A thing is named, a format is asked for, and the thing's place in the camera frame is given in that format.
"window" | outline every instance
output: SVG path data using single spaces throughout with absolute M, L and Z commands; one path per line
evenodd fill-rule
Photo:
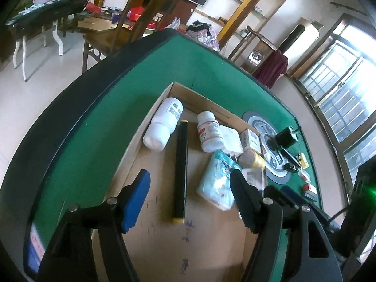
M 335 148 L 349 197 L 358 167 L 376 155 L 376 40 L 351 24 L 330 39 L 299 81 Z
M 367 133 L 358 143 L 345 151 L 345 159 L 351 180 L 355 183 L 358 167 L 376 155 L 376 127 Z

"yellow object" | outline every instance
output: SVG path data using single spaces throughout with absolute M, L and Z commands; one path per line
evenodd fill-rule
M 308 161 L 303 153 L 299 154 L 299 163 L 303 169 L 306 169 L 307 167 L 309 167 Z
M 184 224 L 185 223 L 185 219 L 182 218 L 182 217 L 174 217 L 172 219 L 172 221 L 174 222 L 174 224 Z
M 247 149 L 240 155 L 238 164 L 241 168 L 265 168 L 265 160 L 253 149 Z

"small cardboard box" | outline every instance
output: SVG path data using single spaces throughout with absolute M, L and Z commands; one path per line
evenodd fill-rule
M 172 223 L 177 130 L 162 152 L 153 152 L 142 143 L 154 113 L 167 97 L 183 103 L 180 119 L 188 120 L 185 224 Z M 140 281 L 239 281 L 251 256 L 257 235 L 244 226 L 236 206 L 222 212 L 196 193 L 212 156 L 202 151 L 197 133 L 197 114 L 202 111 L 213 112 L 220 124 L 239 133 L 249 129 L 259 136 L 242 119 L 181 84 L 171 84 L 164 90 L 134 134 L 106 194 L 106 198 L 117 196 L 141 169 L 149 171 L 151 187 L 136 226 L 123 236 Z M 98 243 L 94 232 L 98 275 L 100 281 L 106 281 Z

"white cylinder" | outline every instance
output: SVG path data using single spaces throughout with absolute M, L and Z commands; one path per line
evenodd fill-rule
M 219 123 L 210 111 L 201 112 L 197 116 L 197 131 L 201 141 L 201 148 L 206 153 L 212 153 L 224 148 L 224 141 Z
M 166 98 L 153 116 L 142 141 L 151 150 L 164 150 L 183 112 L 183 104 L 176 98 Z

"red bag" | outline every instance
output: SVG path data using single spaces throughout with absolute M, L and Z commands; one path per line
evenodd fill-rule
M 94 14 L 100 13 L 102 11 L 99 6 L 96 6 L 91 2 L 86 4 L 86 9 Z
M 144 12 L 144 8 L 142 6 L 136 6 L 130 10 L 129 20 L 137 21 L 138 18 L 141 17 L 142 13 Z

